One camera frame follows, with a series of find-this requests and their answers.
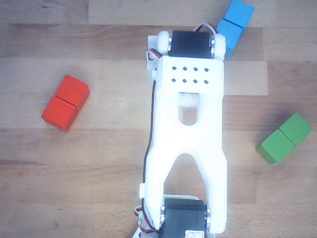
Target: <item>wooden cube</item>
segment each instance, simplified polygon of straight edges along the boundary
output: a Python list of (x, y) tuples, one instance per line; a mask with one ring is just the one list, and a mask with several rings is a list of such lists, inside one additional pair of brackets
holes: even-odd
[(74, 105), (53, 96), (42, 113), (42, 118), (48, 124), (68, 131), (77, 114), (78, 109)]

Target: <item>green wooden cube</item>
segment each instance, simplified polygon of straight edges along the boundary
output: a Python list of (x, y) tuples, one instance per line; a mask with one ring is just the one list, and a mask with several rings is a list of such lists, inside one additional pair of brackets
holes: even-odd
[(256, 150), (270, 164), (280, 162), (293, 148), (294, 144), (279, 130), (275, 130)]
[(295, 146), (302, 142), (313, 130), (298, 113), (291, 116), (279, 129)]

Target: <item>cable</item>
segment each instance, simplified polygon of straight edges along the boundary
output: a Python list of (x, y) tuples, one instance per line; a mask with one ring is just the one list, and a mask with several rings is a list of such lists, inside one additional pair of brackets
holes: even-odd
[(157, 50), (151, 48), (147, 50), (146, 57), (147, 57), (147, 60), (153, 61), (154, 59), (158, 60), (159, 58), (161, 58), (162, 54), (159, 53)]
[(193, 31), (200, 31), (200, 29), (206, 26), (207, 28), (209, 28), (211, 30), (211, 32), (213, 33), (213, 35), (217, 34), (216, 30), (214, 29), (213, 26), (211, 26), (210, 24), (206, 23), (206, 22), (202, 22), (200, 24), (198, 24)]
[[(156, 84), (156, 81), (154, 80), (153, 88), (152, 88), (150, 139), (149, 139), (147, 150), (145, 152), (145, 157), (144, 157), (144, 162), (143, 162), (143, 183), (145, 183), (145, 172), (146, 172), (147, 156), (148, 156), (148, 153), (149, 153), (149, 150), (150, 150), (150, 146), (151, 146), (151, 142), (152, 142), (155, 84)], [(156, 230), (149, 222), (148, 216), (147, 216), (147, 214), (145, 212), (145, 209), (144, 209), (144, 198), (142, 198), (141, 207), (142, 207), (142, 210), (143, 210), (143, 215), (144, 215), (145, 222), (148, 224), (148, 226), (150, 227), (152, 232), (159, 233), (159, 231)]]

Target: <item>blue wooden cube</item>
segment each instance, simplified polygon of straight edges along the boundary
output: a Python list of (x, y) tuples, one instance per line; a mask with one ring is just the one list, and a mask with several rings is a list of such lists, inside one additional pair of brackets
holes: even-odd
[(232, 0), (223, 19), (244, 29), (248, 24), (253, 9), (254, 7), (240, 0)]
[(217, 26), (217, 32), (226, 38), (225, 56), (228, 57), (231, 55), (231, 52), (237, 44), (237, 41), (242, 33), (242, 28), (226, 20), (221, 20)]

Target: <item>wooden table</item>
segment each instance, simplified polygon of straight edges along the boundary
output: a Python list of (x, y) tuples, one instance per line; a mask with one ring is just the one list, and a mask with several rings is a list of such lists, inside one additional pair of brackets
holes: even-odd
[[(1, 238), (129, 237), (150, 128), (147, 35), (217, 25), (229, 2), (0, 0)], [(294, 112), (317, 129), (317, 1), (245, 2), (254, 13), (225, 61), (218, 237), (316, 238), (317, 133), (271, 167), (255, 146)], [(68, 133), (41, 119), (65, 74), (91, 89)], [(192, 157), (165, 190), (205, 197)]]

